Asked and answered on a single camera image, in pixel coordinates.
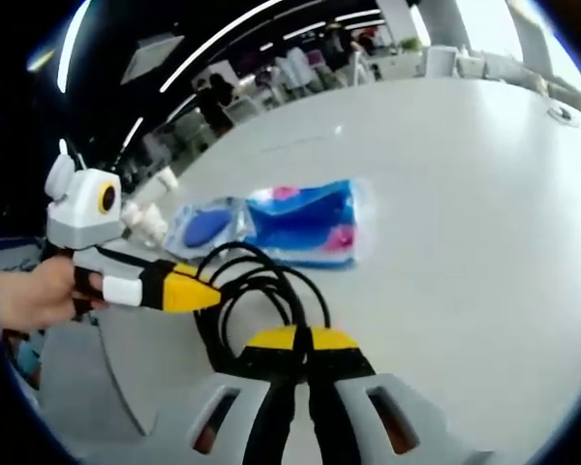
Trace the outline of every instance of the white table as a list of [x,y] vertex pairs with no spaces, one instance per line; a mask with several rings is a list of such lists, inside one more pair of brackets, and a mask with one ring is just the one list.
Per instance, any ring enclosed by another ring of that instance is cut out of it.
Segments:
[[[439,405],[474,446],[495,450],[490,463],[523,464],[581,396],[581,130],[549,117],[549,104],[459,79],[325,92],[233,129],[180,182],[202,201],[275,184],[369,181],[379,202],[372,253],[353,270],[307,271],[334,325],[377,370]],[[178,201],[159,205],[170,214]],[[319,323],[316,301],[301,293]],[[240,307],[229,324],[237,351],[278,323],[261,299]],[[178,342],[162,326],[148,341],[123,336],[171,353]],[[301,387],[285,464],[319,463],[307,397]]]

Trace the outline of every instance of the pink object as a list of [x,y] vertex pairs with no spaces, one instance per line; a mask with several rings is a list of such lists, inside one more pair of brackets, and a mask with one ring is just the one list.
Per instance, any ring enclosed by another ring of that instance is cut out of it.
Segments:
[[276,201],[285,201],[299,194],[296,187],[275,187],[273,188],[272,197]]
[[323,249],[327,252],[337,252],[352,247],[355,239],[354,226],[338,226],[331,230]]

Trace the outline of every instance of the black wire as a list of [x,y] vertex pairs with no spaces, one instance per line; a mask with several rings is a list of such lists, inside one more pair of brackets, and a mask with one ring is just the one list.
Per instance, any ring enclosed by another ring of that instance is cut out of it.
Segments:
[[331,326],[329,309],[319,288],[303,273],[289,266],[277,264],[257,247],[243,242],[229,242],[211,251],[199,264],[196,278],[199,279],[205,268],[224,251],[242,250],[251,256],[241,256],[220,265],[208,280],[214,286],[220,276],[229,269],[241,264],[258,264],[259,266],[243,272],[229,280],[218,289],[222,301],[215,307],[195,312],[200,337],[206,346],[213,368],[225,371],[236,361],[229,343],[228,325],[232,310],[239,299],[251,292],[264,294],[277,310],[285,326],[295,325],[297,329],[307,327],[303,304],[291,285],[288,275],[295,276],[315,294],[321,310],[325,327]]

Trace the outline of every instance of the gray plastic device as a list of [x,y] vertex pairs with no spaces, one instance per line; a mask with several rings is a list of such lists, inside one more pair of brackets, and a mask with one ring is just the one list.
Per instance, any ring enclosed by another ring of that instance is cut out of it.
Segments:
[[[88,456],[91,464],[241,465],[252,426],[270,388],[265,381],[216,373],[189,399],[160,411],[150,436],[135,445],[113,446]],[[360,450],[361,465],[481,465],[490,451],[473,450],[447,431],[442,412],[391,374],[339,381]],[[417,446],[397,455],[370,401],[378,391],[404,415]],[[234,401],[208,454],[194,449],[200,432],[222,399]]]

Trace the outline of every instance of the ceiling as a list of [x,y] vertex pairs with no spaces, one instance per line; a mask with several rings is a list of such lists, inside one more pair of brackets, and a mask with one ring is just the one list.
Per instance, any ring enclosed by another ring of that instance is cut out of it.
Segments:
[[[229,31],[160,92],[186,57],[263,2],[225,2],[222,7],[221,2],[208,1],[199,4],[196,15],[193,4],[184,0],[91,0],[76,33],[65,93],[58,89],[56,77],[72,15],[53,32],[49,45],[42,44],[41,51],[54,49],[38,72],[36,95],[44,119],[89,163],[114,159],[139,118],[134,140],[159,126],[193,93],[191,80],[208,62],[259,53],[272,39],[315,22],[377,8],[374,0],[280,0]],[[161,66],[120,85],[138,41],[165,33],[184,39]]]

